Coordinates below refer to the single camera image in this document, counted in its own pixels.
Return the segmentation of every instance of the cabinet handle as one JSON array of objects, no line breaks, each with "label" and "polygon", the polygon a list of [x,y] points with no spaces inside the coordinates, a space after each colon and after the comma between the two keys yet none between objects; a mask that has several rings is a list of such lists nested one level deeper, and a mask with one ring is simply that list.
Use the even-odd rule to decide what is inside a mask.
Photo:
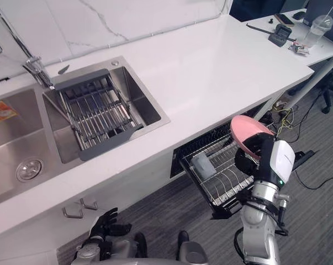
[{"label": "cabinet handle", "polygon": [[83,207],[85,209],[94,210],[94,211],[96,211],[98,209],[98,203],[96,201],[94,202],[93,205],[87,205],[87,204],[85,204],[84,199],[81,198],[80,203],[83,205]]},{"label": "cabinet handle", "polygon": [[79,210],[79,215],[68,214],[65,207],[62,208],[62,212],[63,212],[63,215],[67,218],[83,219],[83,217],[84,217],[82,209]]}]

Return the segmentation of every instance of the sink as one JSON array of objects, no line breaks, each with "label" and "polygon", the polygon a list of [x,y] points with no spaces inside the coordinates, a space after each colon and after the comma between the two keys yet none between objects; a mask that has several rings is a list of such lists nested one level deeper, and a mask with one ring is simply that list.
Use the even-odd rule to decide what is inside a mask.
[{"label": "sink", "polygon": [[[82,153],[90,152],[96,146],[85,144],[82,148],[67,116],[60,91],[65,91],[62,86],[68,84],[74,87],[77,80],[99,71],[108,72],[118,99],[124,103],[122,113],[127,113],[129,124],[133,126],[126,130],[130,131],[129,135],[123,137],[120,137],[122,127],[113,128],[114,134],[107,131],[106,137],[101,138],[102,144],[96,144],[98,151],[86,156]],[[0,98],[0,102],[16,113],[0,121],[0,202],[170,121],[123,57],[57,76],[54,81],[54,91],[35,84]],[[100,106],[96,110],[104,111]],[[97,113],[90,118],[97,122],[103,116]],[[108,148],[104,146],[106,142],[110,142]]]},{"label": "sink", "polygon": [[34,90],[1,101],[18,115],[0,121],[0,200],[46,179],[54,168]]},{"label": "sink", "polygon": [[[103,90],[104,84],[101,80],[105,82],[106,87],[111,80],[108,92]],[[64,93],[70,94],[67,96],[69,98],[67,98],[66,104],[75,100],[71,109],[76,108],[78,114],[71,115],[70,118],[67,116],[57,91],[65,91]],[[67,74],[56,86],[55,91],[47,91],[43,94],[43,99],[61,162],[64,164],[78,158],[90,159],[168,122],[166,114],[122,57]],[[130,118],[135,128],[125,128],[126,131],[133,129],[130,131],[130,135],[121,137],[123,140],[115,140],[116,136],[122,134],[120,132],[123,131],[123,123],[120,123],[121,126],[118,124],[113,126],[113,119],[122,119],[123,114],[127,117],[126,119]],[[77,117],[77,126],[82,127],[79,133],[75,133],[72,129],[75,123],[71,125],[69,122],[73,116]],[[90,132],[87,132],[85,137],[80,136],[88,130]],[[101,142],[96,140],[96,145],[100,145],[100,147],[91,142],[88,143],[94,133],[97,137],[99,136],[98,140]],[[107,143],[108,147],[105,149],[103,145],[108,141],[112,144]],[[91,155],[90,149],[94,148],[98,151],[94,150]],[[89,152],[88,158],[82,152]]]}]

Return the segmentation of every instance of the stainless steel sink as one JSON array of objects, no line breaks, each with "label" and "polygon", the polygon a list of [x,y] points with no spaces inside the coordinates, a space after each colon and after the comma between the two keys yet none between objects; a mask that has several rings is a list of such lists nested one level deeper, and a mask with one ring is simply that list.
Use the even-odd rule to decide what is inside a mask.
[{"label": "stainless steel sink", "polygon": [[46,179],[55,164],[34,91],[22,91],[2,101],[18,115],[0,121],[0,201],[15,194],[14,190],[26,190]]},{"label": "stainless steel sink", "polygon": [[[122,57],[66,73],[54,81],[59,87],[101,69],[109,72],[116,92],[126,102],[128,117],[140,125],[125,140],[133,140],[170,121]],[[0,202],[84,163],[80,157],[84,148],[57,91],[36,84],[0,100],[18,114],[0,122]],[[90,118],[96,123],[103,116],[96,113]],[[106,135],[105,140],[113,139]]]}]

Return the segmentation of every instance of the plastic cup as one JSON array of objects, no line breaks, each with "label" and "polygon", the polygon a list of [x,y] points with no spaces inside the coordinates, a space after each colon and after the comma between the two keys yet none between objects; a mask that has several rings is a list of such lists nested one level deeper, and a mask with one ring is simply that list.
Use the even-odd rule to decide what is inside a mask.
[{"label": "plastic cup", "polygon": [[333,19],[329,15],[320,15],[313,22],[302,44],[308,48],[314,46],[321,37],[333,26]]}]

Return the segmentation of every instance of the phone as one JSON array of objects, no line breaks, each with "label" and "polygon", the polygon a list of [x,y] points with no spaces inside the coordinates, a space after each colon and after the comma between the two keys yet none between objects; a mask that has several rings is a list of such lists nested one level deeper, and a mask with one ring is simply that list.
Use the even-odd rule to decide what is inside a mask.
[{"label": "phone", "polygon": [[288,19],[284,14],[275,14],[274,17],[279,20],[279,22],[287,27],[293,27],[295,24]]}]

